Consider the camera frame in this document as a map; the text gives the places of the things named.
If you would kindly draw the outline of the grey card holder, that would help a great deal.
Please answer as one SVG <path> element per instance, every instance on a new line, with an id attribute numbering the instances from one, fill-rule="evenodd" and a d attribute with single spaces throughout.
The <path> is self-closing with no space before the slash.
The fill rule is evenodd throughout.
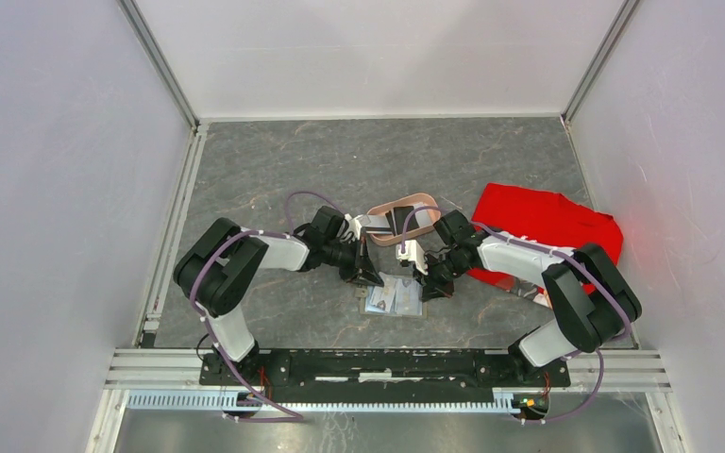
<path id="1" fill-rule="evenodd" d="M 380 276 L 384 281 L 383 287 L 360 286 L 355 289 L 354 297 L 359 302 L 360 313 L 377 316 L 412 318 L 425 318 L 428 315 L 428 312 L 424 308 L 424 303 L 422 301 L 421 302 L 423 303 L 423 315 L 420 317 L 401 316 L 395 314 L 394 298 L 396 293 L 396 281 L 399 278 L 413 278 L 391 276 L 386 274 L 380 274 Z"/>

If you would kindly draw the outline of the pink oval tray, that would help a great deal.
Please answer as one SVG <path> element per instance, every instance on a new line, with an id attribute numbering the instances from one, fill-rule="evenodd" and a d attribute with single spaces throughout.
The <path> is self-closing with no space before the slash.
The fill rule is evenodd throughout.
<path id="1" fill-rule="evenodd" d="M 400 243 L 404 232 L 408 240 L 432 232 L 441 214 L 431 195 L 413 193 L 371 208 L 366 213 L 370 223 L 363 231 L 376 245 L 395 245 Z"/>

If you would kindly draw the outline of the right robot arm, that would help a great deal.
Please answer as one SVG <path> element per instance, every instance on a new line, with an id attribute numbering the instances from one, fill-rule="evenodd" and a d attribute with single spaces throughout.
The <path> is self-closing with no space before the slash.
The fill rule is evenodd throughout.
<path id="1" fill-rule="evenodd" d="M 552 321 L 524 335 L 510 347 L 510 378 L 531 385 L 546 365 L 579 353 L 594 353 L 625 338 L 642 306 L 606 250 L 597 243 L 577 248 L 548 245 L 471 222 L 457 210 L 433 225 L 444 247 L 424 251 L 404 240 L 398 259 L 411 264 L 422 301 L 450 297 L 457 278 L 472 270 L 505 274 L 541 289 L 554 314 Z"/>

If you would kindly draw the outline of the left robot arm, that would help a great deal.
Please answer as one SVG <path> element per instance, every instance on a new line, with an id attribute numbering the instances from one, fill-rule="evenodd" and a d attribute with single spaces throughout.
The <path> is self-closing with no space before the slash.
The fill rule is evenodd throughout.
<path id="1" fill-rule="evenodd" d="M 335 267 L 339 278 L 361 286 L 384 285 L 371 261 L 365 238 L 349 217 L 323 206 L 292 234 L 244 228 L 219 218 L 178 261 L 172 275 L 205 326 L 222 370 L 236 384 L 259 372 L 252 354 L 258 343 L 244 318 L 242 300 L 260 270 L 309 272 Z"/>

